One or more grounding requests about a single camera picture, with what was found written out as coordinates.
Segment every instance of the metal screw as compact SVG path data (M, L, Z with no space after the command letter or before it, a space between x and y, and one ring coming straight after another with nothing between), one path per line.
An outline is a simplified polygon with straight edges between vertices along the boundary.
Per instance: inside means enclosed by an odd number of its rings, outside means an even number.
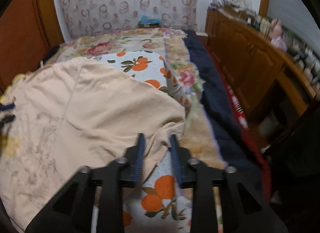
M197 159L197 158L190 158L189 160L188 160L188 164L190 164L190 165L196 165L196 164L198 164L200 161Z
M116 162L118 163L118 164L126 164L127 163L127 158L125 158L125 157L119 157L119 158L117 158L117 160L116 160Z
M89 171L90 171L90 167L87 165L82 166L80 169L80 172L83 172L83 173L89 173Z
M226 168L226 173L235 173L237 169L233 166L229 166Z

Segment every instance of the peach cloth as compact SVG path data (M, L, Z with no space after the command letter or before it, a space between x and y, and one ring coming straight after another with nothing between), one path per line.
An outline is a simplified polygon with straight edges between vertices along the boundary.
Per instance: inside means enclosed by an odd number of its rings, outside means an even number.
M7 92L16 120L0 157L0 195L22 228L82 165L105 166L147 138L143 180L180 139L185 109L166 93L84 57L45 66Z

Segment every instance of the wooden headboard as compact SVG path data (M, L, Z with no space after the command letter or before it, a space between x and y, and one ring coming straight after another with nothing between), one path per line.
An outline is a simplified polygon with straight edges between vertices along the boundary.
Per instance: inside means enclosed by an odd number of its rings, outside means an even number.
M0 18L0 87L19 73L37 69L63 43L53 0L12 0Z

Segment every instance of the blue object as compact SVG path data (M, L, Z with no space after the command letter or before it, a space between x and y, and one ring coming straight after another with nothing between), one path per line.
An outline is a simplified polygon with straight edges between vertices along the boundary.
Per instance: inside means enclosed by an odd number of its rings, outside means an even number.
M13 108L15 108L15 104L14 103L11 103L9 105L2 105L0 104L0 111L6 111L6 110L11 110Z
M148 19L147 16L142 15L141 17L141 24L160 24L161 20L160 19Z
M177 183L181 187L181 184L182 184L182 178L181 178L182 173L181 173L181 165L180 165L180 162L179 162L179 156L178 156L178 153L177 153L177 147L179 147L179 145L178 145L177 138L174 135L172 135L170 137L170 144L171 144L170 150L171 150L171 159L172 159L173 172L174 172L174 175L176 177Z
M144 134L139 134L137 147L139 147L136 162L134 164L134 183L138 185L142 175L143 155L146 147L146 138Z

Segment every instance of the dark blue fabric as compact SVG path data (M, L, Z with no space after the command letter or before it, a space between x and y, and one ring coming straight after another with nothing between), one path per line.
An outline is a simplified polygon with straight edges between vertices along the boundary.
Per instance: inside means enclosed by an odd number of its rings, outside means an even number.
M261 171L256 165L253 154L241 139L239 124L235 121L230 108L227 92L210 54L201 44L193 31L185 31L184 39L190 60L200 72L204 84L201 103L213 127L223 159L241 172L245 180L260 194L262 191Z
M1 111L6 111L6 110L11 110L11 109L14 109L15 107L16 107L16 105L14 103L11 103L9 105L0 104L0 112Z

